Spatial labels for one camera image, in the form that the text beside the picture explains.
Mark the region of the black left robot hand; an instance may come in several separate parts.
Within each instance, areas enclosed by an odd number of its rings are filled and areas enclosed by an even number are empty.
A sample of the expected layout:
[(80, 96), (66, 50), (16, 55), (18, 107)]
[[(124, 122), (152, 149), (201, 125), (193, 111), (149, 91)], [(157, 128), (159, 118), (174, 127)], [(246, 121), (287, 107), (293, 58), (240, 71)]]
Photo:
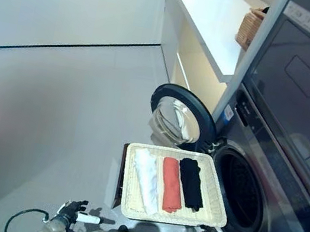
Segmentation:
[(76, 223), (100, 224), (100, 217), (86, 214), (88, 201), (67, 201), (57, 211), (56, 218), (62, 218), (69, 225)]

